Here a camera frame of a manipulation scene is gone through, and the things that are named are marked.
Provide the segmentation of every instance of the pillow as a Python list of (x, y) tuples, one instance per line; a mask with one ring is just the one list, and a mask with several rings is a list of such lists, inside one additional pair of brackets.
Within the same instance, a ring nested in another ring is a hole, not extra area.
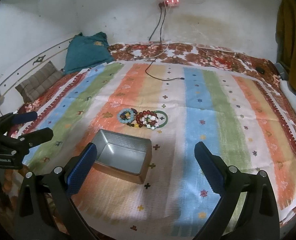
[(101, 63), (114, 61), (107, 50), (107, 35), (99, 32), (93, 36), (75, 36), (68, 46), (64, 73), (80, 71), (83, 68), (95, 67)]
[(25, 103), (31, 103), (61, 78), (62, 73), (49, 61), (35, 74), (17, 85), (16, 90), (22, 95)]

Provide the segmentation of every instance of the open rectangular container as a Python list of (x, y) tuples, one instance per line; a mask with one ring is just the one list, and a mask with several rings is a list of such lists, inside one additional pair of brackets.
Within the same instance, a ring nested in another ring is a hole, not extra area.
[(152, 157), (151, 140), (100, 129), (92, 140), (97, 147), (93, 167), (103, 173), (143, 184)]

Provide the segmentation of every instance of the wall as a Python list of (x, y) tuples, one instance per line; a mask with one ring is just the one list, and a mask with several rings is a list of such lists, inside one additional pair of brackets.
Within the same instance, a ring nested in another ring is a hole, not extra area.
[[(157, 0), (2, 0), (0, 74), (41, 45), (68, 33), (107, 33), (110, 44), (147, 41)], [(166, 16), (163, 39), (216, 45), (275, 62), (280, 0), (180, 0)], [(158, 31), (153, 40), (158, 40)]]
[[(85, 35), (103, 31), (109, 43), (146, 41), (159, 19), (157, 0), (76, 0)], [(166, 16), (163, 38), (223, 46), (276, 61), (280, 0), (180, 0)], [(153, 39), (158, 40), (158, 32)]]
[(78, 30), (75, 0), (1, 0), (0, 75), (41, 45)]

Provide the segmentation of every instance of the red snowflake print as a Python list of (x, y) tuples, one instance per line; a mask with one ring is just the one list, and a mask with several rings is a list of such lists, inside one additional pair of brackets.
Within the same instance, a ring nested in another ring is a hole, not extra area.
[(208, 191), (206, 191), (206, 190), (201, 190), (200, 191), (200, 196), (207, 197), (207, 195), (208, 195)]

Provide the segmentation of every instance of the headboard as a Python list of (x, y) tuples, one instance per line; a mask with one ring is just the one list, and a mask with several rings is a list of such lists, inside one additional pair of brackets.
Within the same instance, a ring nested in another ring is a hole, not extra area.
[(2, 96), (0, 99), (0, 116), (15, 112), (23, 105), (22, 96), (15, 89), (19, 83), (37, 72), (50, 60), (58, 70), (64, 67), (67, 48), (77, 34), (70, 33), (39, 47), (0, 75), (0, 95)]

